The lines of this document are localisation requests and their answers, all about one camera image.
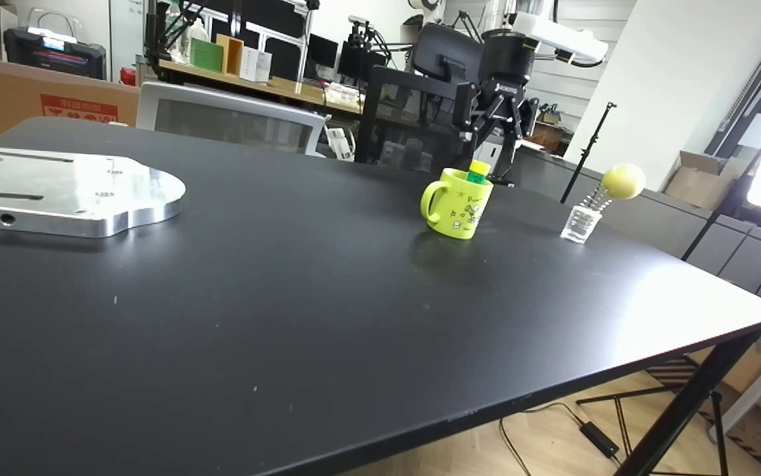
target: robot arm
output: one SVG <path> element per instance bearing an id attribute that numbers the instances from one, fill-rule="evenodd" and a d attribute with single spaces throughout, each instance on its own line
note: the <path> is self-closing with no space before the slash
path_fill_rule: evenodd
<path id="1" fill-rule="evenodd" d="M 557 50 L 557 60 L 565 63 L 601 63 L 610 46 L 595 40 L 590 31 L 580 31 L 557 24 L 553 0 L 487 0 L 487 30 L 518 31 L 540 46 Z"/>
<path id="2" fill-rule="evenodd" d="M 536 126 L 540 100 L 525 98 L 528 69 L 543 46 L 574 67 L 595 67 L 607 46 L 591 34 L 555 24 L 553 0 L 488 0 L 482 80 L 458 89 L 455 121 L 474 158 L 491 163 L 491 179 L 512 184 L 518 139 Z"/>

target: clear plastic cup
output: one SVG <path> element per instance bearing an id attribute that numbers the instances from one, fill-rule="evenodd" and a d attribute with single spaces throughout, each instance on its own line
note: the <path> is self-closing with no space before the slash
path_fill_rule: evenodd
<path id="1" fill-rule="evenodd" d="M 561 232 L 562 241 L 574 241 L 574 243 L 588 243 L 590 236 L 595 232 L 598 221 L 601 221 L 601 212 L 588 209 L 588 206 L 574 206 L 565 227 Z"/>

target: black table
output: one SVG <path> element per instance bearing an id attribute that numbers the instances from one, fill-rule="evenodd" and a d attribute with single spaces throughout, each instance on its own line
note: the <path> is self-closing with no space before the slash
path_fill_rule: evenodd
<path id="1" fill-rule="evenodd" d="M 126 154 L 182 215 L 108 241 L 0 232 L 0 474 L 340 470 L 720 343 L 621 474 L 647 474 L 761 332 L 761 299 L 496 191 L 474 243 L 422 183 L 137 129 L 5 146 Z"/>

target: yellow ball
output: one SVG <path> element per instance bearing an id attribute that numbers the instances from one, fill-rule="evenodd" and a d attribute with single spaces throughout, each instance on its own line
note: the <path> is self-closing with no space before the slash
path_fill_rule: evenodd
<path id="1" fill-rule="evenodd" d="M 631 163 L 618 163 L 602 174 L 601 184 L 607 192 L 607 199 L 630 200 L 644 191 L 644 172 Z"/>

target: office chair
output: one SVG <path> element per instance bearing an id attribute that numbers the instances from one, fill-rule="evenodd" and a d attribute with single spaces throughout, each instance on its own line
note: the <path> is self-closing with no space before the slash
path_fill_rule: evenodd
<path id="1" fill-rule="evenodd" d="M 421 174 L 461 167 L 463 139 L 451 124 L 458 87 L 429 76 L 375 67 L 358 129 L 360 163 Z"/>
<path id="2" fill-rule="evenodd" d="M 413 46 L 413 69 L 438 83 L 470 84 L 482 80 L 482 56 L 478 40 L 426 24 Z"/>
<path id="3" fill-rule="evenodd" d="M 165 83 L 144 83 L 137 105 L 137 129 L 245 142 L 305 155 L 319 155 L 322 126 L 326 116 L 302 109 Z"/>

